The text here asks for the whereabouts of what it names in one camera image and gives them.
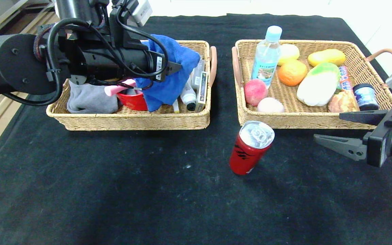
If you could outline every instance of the blue bottle cap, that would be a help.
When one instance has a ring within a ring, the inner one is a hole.
[[[271,42],[276,42],[280,39],[282,34],[282,28],[279,26],[269,26],[267,28],[266,40]]]

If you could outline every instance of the orange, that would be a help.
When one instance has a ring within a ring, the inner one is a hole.
[[[306,65],[298,60],[285,62],[278,70],[279,80],[288,86],[296,86],[305,78],[308,73]]]

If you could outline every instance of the basket handle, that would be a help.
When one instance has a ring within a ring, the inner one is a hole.
[[[370,61],[374,60],[376,57],[378,57],[382,53],[390,53],[390,54],[392,54],[392,49],[391,48],[381,49],[381,50],[377,51],[376,53],[372,54],[371,56],[367,57],[365,60],[370,62]]]
[[[243,84],[243,75],[241,73],[240,61],[238,61],[237,47],[232,47],[232,67],[234,68],[234,76],[239,88]]]
[[[217,74],[217,48],[211,46],[210,48],[210,58],[211,58],[211,71],[210,71],[210,82],[208,86],[213,87],[214,79]]]

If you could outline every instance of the red bowl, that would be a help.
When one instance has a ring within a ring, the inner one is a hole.
[[[120,100],[122,104],[128,107],[131,110],[136,111],[147,111],[148,106],[146,105],[145,98],[143,97],[143,93],[137,95],[125,95],[122,93],[116,93],[117,98]]]

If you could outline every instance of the table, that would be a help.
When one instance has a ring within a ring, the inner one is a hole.
[[[240,128],[231,47],[269,25],[369,55],[338,18],[151,17],[147,32],[217,47],[210,126],[70,132],[45,107],[22,106],[0,138],[0,244],[392,244],[392,158],[379,169],[312,141],[363,130],[275,130],[250,175],[230,171]]]

